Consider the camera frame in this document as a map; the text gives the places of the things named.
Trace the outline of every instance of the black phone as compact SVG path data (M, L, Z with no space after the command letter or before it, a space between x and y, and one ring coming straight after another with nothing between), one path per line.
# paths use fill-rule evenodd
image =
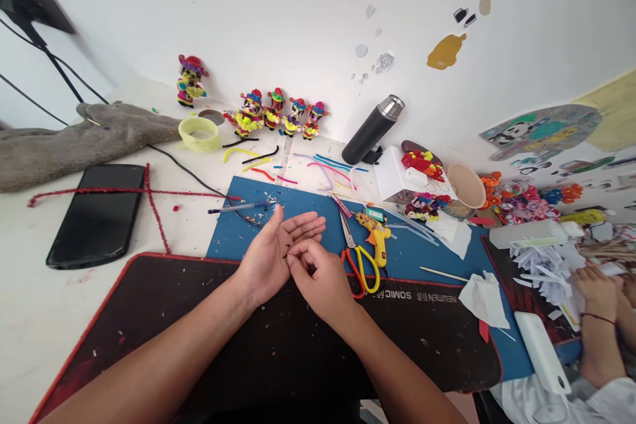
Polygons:
M144 168L128 164L89 167L78 187L141 189ZM139 192L76 193L60 226L46 265L71 270L102 265L128 250L139 207Z

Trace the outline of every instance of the scissors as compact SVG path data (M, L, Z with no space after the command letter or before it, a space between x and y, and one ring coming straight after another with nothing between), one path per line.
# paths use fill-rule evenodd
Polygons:
M356 245L353 241L351 230L349 229L349 225L346 223L346 218L342 211L340 211L340 221L343 224L344 239L346 240L346 248L340 254L340 259L343 264L345 263L345 257L348 260L349 266L351 267L351 270L353 270L353 273L360 284L360 293L354 293L353 298L360 299L364 297L365 292L375 293L378 291L378 288L380 288L380 270L378 269L376 261L369 255L369 253L361 246ZM353 260L351 260L352 249L356 251L356 255L358 256L358 266L360 267L360 271L358 271L358 268L353 264ZM364 265L362 264L362 255L360 253L363 253L365 257L369 259L369 262L371 262L371 266L373 267L373 271L376 274L376 283L373 288L369 288L366 284L366 278L364 277Z

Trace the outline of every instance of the black thermos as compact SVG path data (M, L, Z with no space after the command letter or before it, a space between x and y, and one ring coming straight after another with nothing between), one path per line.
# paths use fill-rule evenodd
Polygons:
M377 105L343 149L343 159L352 166L359 163L378 141L391 129L404 109L404 102L389 95Z

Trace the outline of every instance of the blue cutting mat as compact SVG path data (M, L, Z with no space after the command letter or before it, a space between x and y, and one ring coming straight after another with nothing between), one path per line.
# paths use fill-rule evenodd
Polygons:
M338 207L326 195L299 191L236 176L232 179L232 184L230 184L230 189L227 193L228 195L242 197L247 203L265 200L270 196L277 199L284 206L286 218L308 211L317 211L318 214L327 218L327 230L323 232L323 246L329 252L333 252L338 256L340 256L345 247L345 236L340 223ZM353 213L363 212L364 208L361 204L349 201L344 201L344 203ZM267 212L264 212L263 209L250 209L242 211L242 214L255 217L257 221L264 223L272 212L272 208ZM390 215L388 215L388 220L389 228L392 223L399 223L395 217ZM348 220L348 223L356 243L361 244L373 256L374 247L365 242L369 235L368 231L362 225L359 225L358 221L353 217ZM241 260L257 232L258 229L256 227L240 220L234 213L221 213L219 214L218 223L206 257ZM480 240L480 235L487 234L488 230L486 229L472 227L472 239L470 245L468 245L466 258L461 260L444 245L435 246L407 230L395 229L397 240L389 238L386 241L386 270L389 277L450 285L457 285L457 280L425 272L420 270L419 267L426 266L464 278L469 278L473 273L482 275L484 270L496 275L486 249ZM502 360L503 380L508 381L529 376L533 373L533 367L523 345L512 308L501 288L500 293L505 316L511 326L510 330L505 331L517 340L514 342L500 330L491 329L491 334Z

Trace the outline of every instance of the gray cloth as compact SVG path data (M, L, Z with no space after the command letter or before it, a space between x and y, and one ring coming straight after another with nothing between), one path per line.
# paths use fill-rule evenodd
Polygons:
M127 156L147 144L180 139L178 119L137 106L82 103L77 111L83 122L60 131L0 131L0 192L28 189Z

